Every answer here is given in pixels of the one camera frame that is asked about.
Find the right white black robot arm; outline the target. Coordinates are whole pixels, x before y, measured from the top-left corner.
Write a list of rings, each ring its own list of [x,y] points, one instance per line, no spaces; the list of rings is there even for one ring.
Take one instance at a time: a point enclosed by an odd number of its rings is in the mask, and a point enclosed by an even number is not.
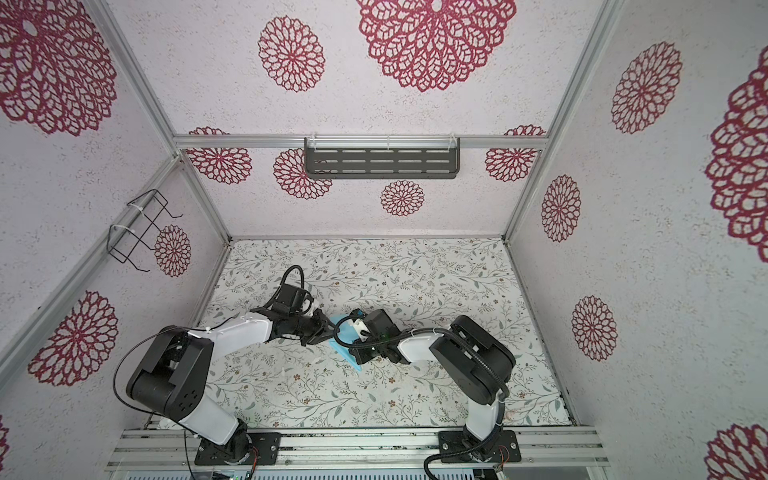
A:
[[[353,331],[350,340],[339,337],[344,327]],[[464,429],[470,440],[478,444],[498,434],[516,361],[501,341],[470,317],[459,315],[446,328],[401,330],[382,309],[369,314],[357,309],[339,319],[335,329],[334,340],[359,365],[375,358],[404,365],[439,364],[468,399]]]

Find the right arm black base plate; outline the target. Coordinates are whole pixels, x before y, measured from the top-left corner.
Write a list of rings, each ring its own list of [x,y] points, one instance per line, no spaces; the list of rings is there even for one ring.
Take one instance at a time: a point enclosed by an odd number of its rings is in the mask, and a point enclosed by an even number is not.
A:
[[[522,460],[517,436],[512,430],[502,430],[493,439],[486,441],[472,452],[458,455],[458,452],[479,445],[480,441],[467,431],[441,430],[438,432],[438,447],[442,463],[519,463]]]

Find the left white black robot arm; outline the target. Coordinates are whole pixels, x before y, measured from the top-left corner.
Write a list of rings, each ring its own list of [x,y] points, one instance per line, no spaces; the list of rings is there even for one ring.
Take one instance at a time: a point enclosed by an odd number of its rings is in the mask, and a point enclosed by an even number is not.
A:
[[[315,345],[332,338],[333,327],[320,309],[284,316],[262,308],[215,327],[165,327],[151,339],[126,394],[216,447],[241,451],[247,428],[206,393],[209,368],[231,353],[285,337]]]

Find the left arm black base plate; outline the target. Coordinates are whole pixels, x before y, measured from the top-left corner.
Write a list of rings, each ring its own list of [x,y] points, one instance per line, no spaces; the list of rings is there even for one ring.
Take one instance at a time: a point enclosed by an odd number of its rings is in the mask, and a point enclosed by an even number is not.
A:
[[[223,445],[202,439],[193,463],[196,466],[275,465],[280,433],[235,432]]]

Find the light blue square paper sheet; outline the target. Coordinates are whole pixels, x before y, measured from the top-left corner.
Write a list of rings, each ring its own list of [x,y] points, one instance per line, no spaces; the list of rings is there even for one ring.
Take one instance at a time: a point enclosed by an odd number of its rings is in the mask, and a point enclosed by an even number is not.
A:
[[[338,337],[345,343],[353,343],[355,340],[360,339],[361,330],[362,323],[357,320],[347,320],[339,327]],[[329,345],[356,371],[362,371],[362,366],[357,363],[354,355],[347,347],[340,345],[335,339],[331,339]]]

